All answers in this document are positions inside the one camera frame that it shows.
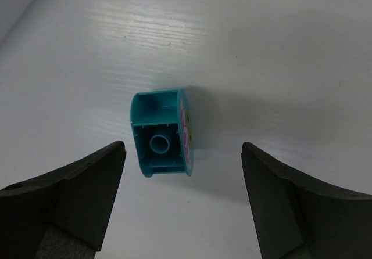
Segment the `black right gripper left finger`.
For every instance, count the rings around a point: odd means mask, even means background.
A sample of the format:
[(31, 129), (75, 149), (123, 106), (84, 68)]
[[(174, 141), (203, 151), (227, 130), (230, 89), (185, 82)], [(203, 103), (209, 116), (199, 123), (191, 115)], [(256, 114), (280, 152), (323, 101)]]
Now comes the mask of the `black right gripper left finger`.
[(66, 166), (1, 189), (1, 258), (94, 258), (126, 159), (113, 142)]

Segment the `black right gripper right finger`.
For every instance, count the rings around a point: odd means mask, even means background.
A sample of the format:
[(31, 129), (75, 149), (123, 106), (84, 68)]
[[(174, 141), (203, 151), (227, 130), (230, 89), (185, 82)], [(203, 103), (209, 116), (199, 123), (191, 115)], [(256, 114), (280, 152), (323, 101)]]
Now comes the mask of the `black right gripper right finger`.
[(262, 258), (371, 258), (371, 195), (314, 178), (252, 143), (241, 159)]

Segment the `teal lego brick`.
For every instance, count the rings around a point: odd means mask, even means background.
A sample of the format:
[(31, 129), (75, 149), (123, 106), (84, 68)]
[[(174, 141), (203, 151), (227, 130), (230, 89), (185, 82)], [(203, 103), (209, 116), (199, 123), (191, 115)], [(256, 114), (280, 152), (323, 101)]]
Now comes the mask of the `teal lego brick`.
[(183, 89), (140, 92), (130, 124), (142, 174), (186, 174), (194, 168), (191, 116)]

